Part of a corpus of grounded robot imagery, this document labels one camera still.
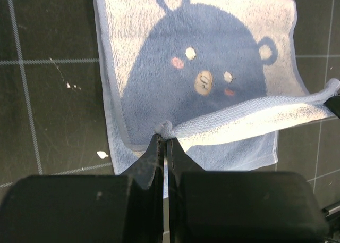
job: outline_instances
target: pink cheek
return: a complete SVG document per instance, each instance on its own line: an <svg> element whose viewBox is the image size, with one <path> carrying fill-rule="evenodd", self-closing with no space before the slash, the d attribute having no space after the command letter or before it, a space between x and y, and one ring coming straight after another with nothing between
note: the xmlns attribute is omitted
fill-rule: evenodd
<svg viewBox="0 0 340 243"><path fill-rule="evenodd" d="M174 57L171 60L171 64L177 69L182 69L184 67L184 62L180 58L177 58L177 57Z"/></svg>
<svg viewBox="0 0 340 243"><path fill-rule="evenodd" d="M235 95L235 92L233 92L232 90L226 88L226 89L224 90L224 94L227 95L227 96L229 96L229 97L233 97L233 96Z"/></svg>

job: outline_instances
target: towel fabric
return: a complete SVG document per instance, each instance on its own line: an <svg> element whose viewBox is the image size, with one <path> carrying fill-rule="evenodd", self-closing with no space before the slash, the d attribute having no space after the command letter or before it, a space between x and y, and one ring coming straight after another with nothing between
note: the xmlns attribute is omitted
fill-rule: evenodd
<svg viewBox="0 0 340 243"><path fill-rule="evenodd" d="M94 0L116 174L152 134L178 137L206 170L277 162L277 130L333 114L339 81L309 95L293 0Z"/></svg>

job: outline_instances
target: bear eye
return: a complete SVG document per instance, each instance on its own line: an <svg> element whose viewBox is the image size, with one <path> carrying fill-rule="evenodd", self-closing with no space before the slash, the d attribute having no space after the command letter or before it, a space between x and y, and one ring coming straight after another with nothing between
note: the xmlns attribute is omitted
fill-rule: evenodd
<svg viewBox="0 0 340 243"><path fill-rule="evenodd" d="M185 56L188 60L192 61L194 58L196 58L196 51L192 47L188 47L185 50Z"/></svg>
<svg viewBox="0 0 340 243"><path fill-rule="evenodd" d="M229 73L228 71L225 71L224 72L224 80L227 83L231 83L234 80L233 75L231 73Z"/></svg>

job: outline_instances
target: bear nose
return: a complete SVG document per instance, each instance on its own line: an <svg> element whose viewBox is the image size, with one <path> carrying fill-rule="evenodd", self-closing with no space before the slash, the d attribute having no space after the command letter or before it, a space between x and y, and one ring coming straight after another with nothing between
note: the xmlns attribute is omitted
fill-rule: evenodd
<svg viewBox="0 0 340 243"><path fill-rule="evenodd" d="M199 72L196 77L194 87L198 94L208 96L211 88L213 87L213 74L211 74L208 70Z"/></svg>

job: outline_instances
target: white grid line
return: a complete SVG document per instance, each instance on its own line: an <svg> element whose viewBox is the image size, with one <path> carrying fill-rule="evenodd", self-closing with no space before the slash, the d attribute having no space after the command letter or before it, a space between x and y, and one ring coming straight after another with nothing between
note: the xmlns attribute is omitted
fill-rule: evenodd
<svg viewBox="0 0 340 243"><path fill-rule="evenodd" d="M37 165L38 165L38 173L39 173L39 175L42 175L43 174L43 168L41 166L41 161L40 161L40 154L39 154L39 147L38 147L38 142L37 142L36 129L35 129L35 126L34 126L30 94L29 94L29 91L28 91L26 73L25 73L25 68L24 68L24 65L23 65L22 52L21 52L21 46L20 46L20 40L19 40L19 32L18 32L18 26L16 24L16 19L15 19L15 11L14 11L14 6L13 6L13 0L7 0L7 1L8 1L9 9L10 9L16 52L18 54L18 61L19 61L19 67L20 67L20 73L21 73L21 81L22 81L22 86L23 86L23 91L24 91L25 101L26 101L28 121L29 121L29 124L30 124L34 153L36 155L36 160L37 160Z"/></svg>
<svg viewBox="0 0 340 243"><path fill-rule="evenodd" d="M71 63L96 63L99 62L98 58L72 58L72 59L61 59L61 60L23 60L24 65L35 65L35 64L71 64ZM0 65L20 65L19 61L0 61Z"/></svg>
<svg viewBox="0 0 340 243"><path fill-rule="evenodd" d="M0 185L0 188L9 187L11 185L12 185L12 183L3 183L3 184Z"/></svg>
<svg viewBox="0 0 340 243"><path fill-rule="evenodd" d="M331 2L331 12L330 12L330 23L329 23L329 34L328 34L328 44L327 44L327 55L329 55L329 50L330 50L330 38L332 35L332 25L333 25L333 12L334 12L334 1L332 0ZM329 56L326 58L326 72L325 72L325 80L324 80L324 86L326 85L327 82L327 71L328 71L328 60ZM315 181L314 181L314 186L313 186L313 192L315 192L315 186L316 186L316 178L317 178L317 173L318 173L318 163L319 163L319 154L320 154L320 142L321 142L321 130L322 130L322 121L320 122L320 129L319 129L319 141L318 141L318 150L317 150L317 161L316 161L316 166L315 166Z"/></svg>
<svg viewBox="0 0 340 243"><path fill-rule="evenodd" d="M52 175L69 175L69 174L74 174L74 173L77 173L77 172L95 170L95 169L99 169L101 167L108 167L108 166L112 166L112 162L108 162L108 163L104 163L104 164L100 164L100 165L94 165L94 166L90 166L90 167L82 167L82 168L76 169L76 170L68 170L68 171L64 171L64 172L55 173L55 174L52 174ZM0 188L9 187L12 184L13 184L13 182L3 183L3 184L0 185Z"/></svg>
<svg viewBox="0 0 340 243"><path fill-rule="evenodd" d="M319 178L323 178L323 177L325 177L325 176L327 176L327 175L331 175L331 174L334 174L334 173L336 173L336 172L340 172L340 169L335 170L335 171L332 171L332 172L328 172L328 173L326 173L326 174L324 174L324 175L320 175L320 176L315 177L315 178L312 178L312 179L310 179L310 180L307 180L307 182L310 182L310 181L313 181L313 180L316 181L316 180L319 179Z"/></svg>
<svg viewBox="0 0 340 243"><path fill-rule="evenodd" d="M295 57L296 58L340 58L340 54L334 54L334 55L296 55Z"/></svg>
<svg viewBox="0 0 340 243"><path fill-rule="evenodd" d="M64 172L55 173L55 174L52 174L52 175L69 175L69 174L74 174L74 173L77 173L77 172L94 170L94 169L99 169L101 167L108 167L108 166L112 166L112 162L94 165L94 166L90 166L90 167L81 167L80 169L68 170L68 171L64 171Z"/></svg>

